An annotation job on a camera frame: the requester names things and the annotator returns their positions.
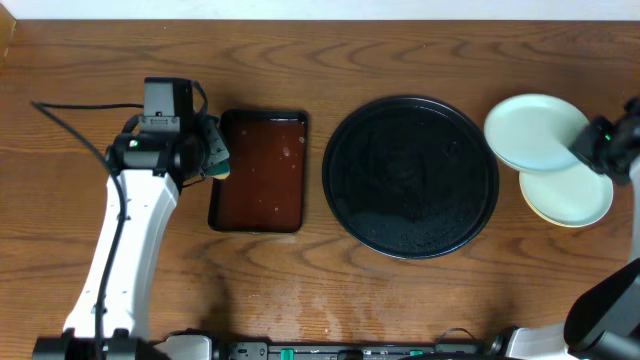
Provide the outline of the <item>yellow plate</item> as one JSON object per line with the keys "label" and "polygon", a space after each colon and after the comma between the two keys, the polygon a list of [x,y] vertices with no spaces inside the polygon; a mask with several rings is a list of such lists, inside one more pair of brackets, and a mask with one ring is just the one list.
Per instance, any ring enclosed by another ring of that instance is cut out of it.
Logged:
{"label": "yellow plate", "polygon": [[548,216],[547,216],[547,215],[545,215],[544,213],[542,213],[542,212],[541,212],[540,210],[538,210],[538,209],[534,206],[534,204],[531,202],[531,200],[529,199],[528,195],[526,194],[526,192],[525,192],[524,188],[520,187],[520,190],[521,190],[521,193],[522,193],[522,196],[523,196],[524,201],[526,202],[526,204],[528,205],[528,207],[529,207],[529,208],[530,208],[530,209],[531,209],[531,210],[532,210],[532,211],[533,211],[537,216],[539,216],[540,218],[542,218],[542,219],[543,219],[543,220],[545,220],[546,222],[551,223],[551,224],[553,224],[553,225],[560,226],[560,227],[564,227],[564,228],[571,228],[571,226],[570,226],[570,225],[567,225],[567,224],[564,224],[564,223],[562,223],[562,222],[556,221],[556,220],[554,220],[554,219],[552,219],[552,218],[548,217]]}

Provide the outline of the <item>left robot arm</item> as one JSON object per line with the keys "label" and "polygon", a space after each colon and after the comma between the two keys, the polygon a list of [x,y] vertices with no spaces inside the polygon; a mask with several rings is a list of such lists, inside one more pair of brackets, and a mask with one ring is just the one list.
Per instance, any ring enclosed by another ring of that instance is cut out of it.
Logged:
{"label": "left robot arm", "polygon": [[217,120],[200,115],[131,118],[101,161],[107,205],[89,274],[58,337],[40,337],[35,359],[219,359],[216,339],[186,330],[150,338],[158,254],[180,193],[209,169],[227,174]]}

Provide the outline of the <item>light blue front plate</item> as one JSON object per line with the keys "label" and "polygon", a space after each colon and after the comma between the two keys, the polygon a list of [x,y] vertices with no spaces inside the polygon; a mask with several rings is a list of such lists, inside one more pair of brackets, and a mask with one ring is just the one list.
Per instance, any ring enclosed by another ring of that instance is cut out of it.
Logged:
{"label": "light blue front plate", "polygon": [[521,172],[519,184],[538,210],[571,228],[598,222],[614,198],[612,180],[582,164],[551,173]]}

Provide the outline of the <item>rectangular brown water tray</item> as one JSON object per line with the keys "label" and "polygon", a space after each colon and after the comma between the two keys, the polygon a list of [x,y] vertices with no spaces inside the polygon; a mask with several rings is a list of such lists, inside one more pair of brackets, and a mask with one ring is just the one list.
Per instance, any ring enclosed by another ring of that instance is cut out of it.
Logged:
{"label": "rectangular brown water tray", "polygon": [[233,109],[222,114],[230,174],[213,182],[211,229],[295,233],[301,228],[308,125],[303,111]]}

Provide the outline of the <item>light green plate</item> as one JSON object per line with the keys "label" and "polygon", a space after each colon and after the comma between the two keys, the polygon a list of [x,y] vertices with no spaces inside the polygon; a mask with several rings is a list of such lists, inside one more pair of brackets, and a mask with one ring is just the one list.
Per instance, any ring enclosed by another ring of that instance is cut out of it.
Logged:
{"label": "light green plate", "polygon": [[587,125],[587,117],[560,98],[523,94],[489,111],[484,135],[491,150],[509,167],[551,173],[577,163],[569,146]]}

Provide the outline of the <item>green yellow sponge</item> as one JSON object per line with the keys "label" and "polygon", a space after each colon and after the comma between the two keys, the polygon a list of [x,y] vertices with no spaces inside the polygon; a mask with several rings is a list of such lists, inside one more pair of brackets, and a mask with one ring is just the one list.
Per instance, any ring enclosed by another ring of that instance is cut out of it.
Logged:
{"label": "green yellow sponge", "polygon": [[224,180],[229,176],[231,170],[229,165],[230,152],[227,148],[226,140],[219,129],[219,119],[208,115],[208,143],[209,156],[204,167],[206,177]]}

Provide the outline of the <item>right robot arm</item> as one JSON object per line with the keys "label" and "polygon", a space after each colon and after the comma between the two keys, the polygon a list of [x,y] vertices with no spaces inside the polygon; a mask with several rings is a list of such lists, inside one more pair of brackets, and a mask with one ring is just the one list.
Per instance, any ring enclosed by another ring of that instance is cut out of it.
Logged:
{"label": "right robot arm", "polygon": [[569,150],[599,175],[634,195],[628,264],[581,295],[564,323],[515,328],[494,359],[628,360],[639,357],[639,99],[629,99],[616,123],[595,118]]}

